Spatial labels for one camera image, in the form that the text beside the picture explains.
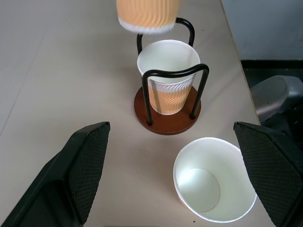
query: paper cup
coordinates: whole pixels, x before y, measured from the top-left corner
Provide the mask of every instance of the paper cup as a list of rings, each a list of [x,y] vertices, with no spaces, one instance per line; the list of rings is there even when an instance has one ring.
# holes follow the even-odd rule
[[[173,179],[182,203],[211,222],[239,220],[257,198],[241,151],[217,138],[186,145],[176,158]]]
[[[163,33],[173,28],[180,0],[117,0],[120,24],[141,34]]]
[[[145,47],[139,54],[137,66],[143,75],[148,70],[180,71],[200,63],[190,45],[177,40],[163,40]],[[179,112],[187,99],[195,74],[182,78],[148,78],[152,108],[163,115]]]

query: cup rim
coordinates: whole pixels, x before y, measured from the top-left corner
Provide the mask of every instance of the cup rim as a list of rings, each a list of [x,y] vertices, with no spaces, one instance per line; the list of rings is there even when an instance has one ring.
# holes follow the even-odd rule
[[[178,183],[177,183],[177,177],[176,177],[176,161],[179,157],[179,155],[181,153],[184,152],[184,150],[186,150],[190,145],[192,145],[193,143],[195,142],[198,142],[198,141],[201,141],[201,140],[215,140],[215,141],[219,141],[219,142],[222,142],[228,146],[231,146],[232,148],[234,148],[235,150],[237,150],[240,154],[241,154],[241,150],[236,147],[235,145],[225,141],[225,140],[222,140],[222,139],[219,139],[219,138],[215,138],[215,137],[202,137],[202,138],[199,138],[199,139],[196,139],[194,141],[191,141],[190,143],[188,143],[184,148],[181,149],[181,151],[178,153],[176,159],[175,159],[175,163],[174,163],[174,167],[173,167],[173,181],[174,181],[174,186],[175,186],[175,190],[178,194],[178,197],[179,199],[182,201],[183,204],[185,204],[185,206],[187,208],[189,208],[194,214],[196,214],[197,216],[203,218],[204,220],[207,220],[207,221],[210,221],[210,222],[214,222],[214,223],[230,223],[230,222],[234,222],[234,221],[237,221],[239,219],[241,219],[242,217],[244,217],[245,215],[247,215],[250,210],[253,208],[253,206],[255,205],[255,202],[257,200],[257,193],[255,192],[255,199],[252,203],[252,205],[250,206],[250,208],[240,217],[236,218],[236,219],[233,219],[233,220],[228,220],[228,221],[218,221],[218,220],[212,220],[212,219],[208,219],[206,217],[204,217],[203,215],[199,214],[198,212],[196,212],[193,208],[191,208],[191,206],[186,202],[186,200],[184,199],[184,197],[182,196],[181,192],[180,192],[180,189],[178,188]]]
[[[181,45],[185,45],[186,47],[189,47],[190,49],[192,49],[192,50],[194,51],[196,57],[197,57],[198,60],[199,60],[199,63],[201,63],[201,60],[200,60],[200,57],[199,57],[199,54],[197,53],[197,51],[196,51],[192,46],[190,46],[189,44],[187,44],[187,43],[185,43],[185,42],[183,42],[183,41],[180,41],[180,40],[175,40],[175,39],[160,40],[160,41],[156,41],[156,42],[153,42],[153,43],[151,43],[151,44],[148,44],[145,48],[148,48],[148,47],[150,47],[150,46],[152,46],[152,45],[156,45],[156,44],[158,44],[158,43],[178,43],[178,44],[181,44]],[[140,74],[141,74],[141,77],[142,77],[144,73],[142,72],[141,68],[139,67],[139,58],[140,58],[140,54],[139,54],[139,56],[138,56],[138,58],[137,58],[137,68],[138,68],[138,70],[139,70],[139,72],[140,72]],[[169,83],[169,84],[167,84],[167,83],[162,83],[162,82],[158,82],[158,81],[155,81],[155,80],[153,80],[153,81],[154,81],[155,83],[162,84],[162,85],[177,85],[177,84],[179,84],[179,83],[184,83],[184,81],[187,81],[188,79],[191,79],[193,76],[195,76],[195,75],[186,76],[186,77],[188,77],[188,78],[185,79],[185,80],[183,80],[183,81],[176,82],[176,83]]]

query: cup holder stand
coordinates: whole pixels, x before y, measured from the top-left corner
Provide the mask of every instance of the cup holder stand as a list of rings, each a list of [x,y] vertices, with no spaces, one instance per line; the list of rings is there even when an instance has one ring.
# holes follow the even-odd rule
[[[192,24],[183,19],[177,18],[176,23],[183,24],[189,29],[188,44],[193,46],[195,39],[195,30]],[[142,51],[142,34],[137,35],[137,51]],[[162,115],[151,108],[148,77],[156,76],[162,78],[181,78],[203,71],[198,91],[192,87],[189,91],[183,108],[173,115]],[[149,70],[142,76],[142,87],[138,90],[134,98],[134,110],[139,122],[148,130],[160,135],[176,135],[185,132],[192,127],[201,112],[201,96],[208,78],[209,68],[205,64],[197,64],[189,69],[182,71],[161,71]]]

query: brown wooden coaster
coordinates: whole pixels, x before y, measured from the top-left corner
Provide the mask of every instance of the brown wooden coaster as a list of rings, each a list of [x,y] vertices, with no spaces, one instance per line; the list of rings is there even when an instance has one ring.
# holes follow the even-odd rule
[[[173,115],[159,114],[151,107],[151,119],[153,121],[153,125],[149,126],[147,123],[143,91],[142,88],[140,88],[134,98],[134,110],[139,122],[149,131],[160,135],[176,135],[185,132],[193,126],[194,123],[196,123],[201,112],[201,101],[197,109],[196,118],[193,120],[189,118],[195,104],[196,97],[197,90],[192,87],[182,110]]]

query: black metal wire frame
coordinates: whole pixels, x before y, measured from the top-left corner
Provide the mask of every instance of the black metal wire frame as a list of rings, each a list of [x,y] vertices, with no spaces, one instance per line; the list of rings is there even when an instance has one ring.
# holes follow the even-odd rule
[[[194,29],[194,26],[188,20],[185,20],[185,19],[180,18],[180,17],[176,18],[176,23],[177,24],[185,25],[189,29],[189,41],[188,41],[188,45],[190,45],[192,47],[194,45],[194,40],[195,40],[195,29]],[[143,37],[142,34],[138,34],[137,35],[137,50],[138,50],[138,54],[140,54],[141,51],[142,51],[142,37]]]
[[[163,78],[180,78],[180,77],[186,77],[189,75],[192,75],[196,72],[202,71],[202,78],[200,81],[200,85],[198,88],[198,94],[195,100],[195,104],[193,106],[193,109],[189,115],[190,119],[196,118],[196,112],[199,106],[199,102],[201,100],[201,96],[208,78],[209,68],[205,64],[197,64],[189,69],[182,70],[182,71],[175,71],[175,72],[169,72],[169,71],[161,71],[161,70],[149,70],[145,72],[142,76],[142,89],[143,89],[143,95],[144,95],[144,102],[145,102],[145,109],[146,109],[146,115],[147,115],[147,123],[148,125],[152,125],[152,113],[151,113],[151,105],[150,105],[150,96],[148,92],[148,77],[163,77]]]

